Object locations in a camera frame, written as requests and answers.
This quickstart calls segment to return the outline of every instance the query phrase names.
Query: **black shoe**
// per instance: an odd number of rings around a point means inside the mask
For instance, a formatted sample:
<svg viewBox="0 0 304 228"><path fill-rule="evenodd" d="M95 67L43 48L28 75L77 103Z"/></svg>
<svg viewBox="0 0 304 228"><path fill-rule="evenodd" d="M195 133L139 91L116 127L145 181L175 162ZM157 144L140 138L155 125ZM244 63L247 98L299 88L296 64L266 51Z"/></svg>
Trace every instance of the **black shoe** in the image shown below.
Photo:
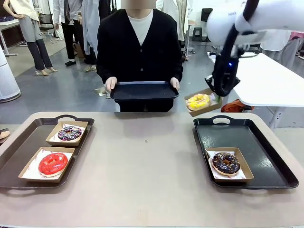
<svg viewBox="0 0 304 228"><path fill-rule="evenodd" d="M75 65L76 64L76 61L68 61L67 63L66 63L66 66L68 66L68 67L70 67L70 66L72 66L72 65Z"/></svg>

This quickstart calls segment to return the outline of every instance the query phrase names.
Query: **brown tray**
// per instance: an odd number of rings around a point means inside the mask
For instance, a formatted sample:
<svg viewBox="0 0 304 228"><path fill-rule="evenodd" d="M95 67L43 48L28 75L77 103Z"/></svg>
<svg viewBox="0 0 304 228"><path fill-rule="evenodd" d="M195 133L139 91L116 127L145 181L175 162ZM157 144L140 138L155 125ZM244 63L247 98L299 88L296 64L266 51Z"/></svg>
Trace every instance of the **brown tray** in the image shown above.
<svg viewBox="0 0 304 228"><path fill-rule="evenodd" d="M49 146L46 142L47 136L57 125L61 118L72 118L75 121L88 122L80 144L75 147L73 158L59 183L29 182L18 178L22 169L26 166L32 156L40 147ZM19 137L0 156L0 188L31 190L31 189L52 189L62 186L68 179L75 164L78 154L86 141L94 119L81 119L72 115L61 115L56 118L40 118L34 120L30 126L19 135Z"/></svg>

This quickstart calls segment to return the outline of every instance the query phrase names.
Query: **black tray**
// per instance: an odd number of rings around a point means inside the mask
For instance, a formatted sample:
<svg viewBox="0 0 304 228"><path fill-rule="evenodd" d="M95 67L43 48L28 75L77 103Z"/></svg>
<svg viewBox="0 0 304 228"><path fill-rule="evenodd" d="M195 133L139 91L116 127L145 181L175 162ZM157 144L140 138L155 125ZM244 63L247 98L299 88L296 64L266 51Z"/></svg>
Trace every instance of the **black tray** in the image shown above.
<svg viewBox="0 0 304 228"><path fill-rule="evenodd" d="M118 102L168 100L178 96L179 92L164 81L120 82L111 92L111 98Z"/></svg>
<svg viewBox="0 0 304 228"><path fill-rule="evenodd" d="M230 123L214 123L218 118L228 119ZM195 119L194 125L211 181L215 185L252 190L292 189L299 185L298 179L252 120L219 115L210 119ZM205 150L212 147L238 147L254 179L246 183L215 182Z"/></svg>
<svg viewBox="0 0 304 228"><path fill-rule="evenodd" d="M29 182L18 178L18 175L42 146L50 146L46 138L57 125L60 118L73 118L75 121L88 122L80 144L75 148L74 156L59 183ZM30 126L0 156L0 188L31 190L52 189L62 186L68 179L81 148L88 136L94 119L81 119L72 115L61 115L56 118L41 118L34 120Z"/></svg>

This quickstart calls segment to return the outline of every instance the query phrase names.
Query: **chocolate icing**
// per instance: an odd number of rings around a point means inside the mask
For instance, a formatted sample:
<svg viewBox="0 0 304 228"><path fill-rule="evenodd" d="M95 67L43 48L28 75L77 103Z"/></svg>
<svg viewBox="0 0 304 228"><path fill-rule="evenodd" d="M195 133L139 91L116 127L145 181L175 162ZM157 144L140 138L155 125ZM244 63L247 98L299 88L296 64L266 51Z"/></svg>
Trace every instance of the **chocolate icing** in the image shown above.
<svg viewBox="0 0 304 228"><path fill-rule="evenodd" d="M237 173L241 168L238 159L230 153L217 153L212 158L212 163L218 171L227 174Z"/></svg>
<svg viewBox="0 0 304 228"><path fill-rule="evenodd" d="M58 132L58 138L62 141L71 141L80 137L82 131L78 127L64 127Z"/></svg>

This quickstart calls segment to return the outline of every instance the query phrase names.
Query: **person's right hand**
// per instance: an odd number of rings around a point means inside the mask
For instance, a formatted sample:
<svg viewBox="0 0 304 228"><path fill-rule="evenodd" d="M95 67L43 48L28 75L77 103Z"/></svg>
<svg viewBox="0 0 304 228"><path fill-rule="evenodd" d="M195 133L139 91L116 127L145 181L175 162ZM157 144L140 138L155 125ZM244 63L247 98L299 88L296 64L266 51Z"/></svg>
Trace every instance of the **person's right hand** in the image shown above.
<svg viewBox="0 0 304 228"><path fill-rule="evenodd" d="M23 14L14 14L14 17L18 18L18 19L24 19L25 15L23 15Z"/></svg>
<svg viewBox="0 0 304 228"><path fill-rule="evenodd" d="M117 84L117 78L116 77L110 77L105 82L105 88L108 92L111 92L112 89L115 88L115 85Z"/></svg>

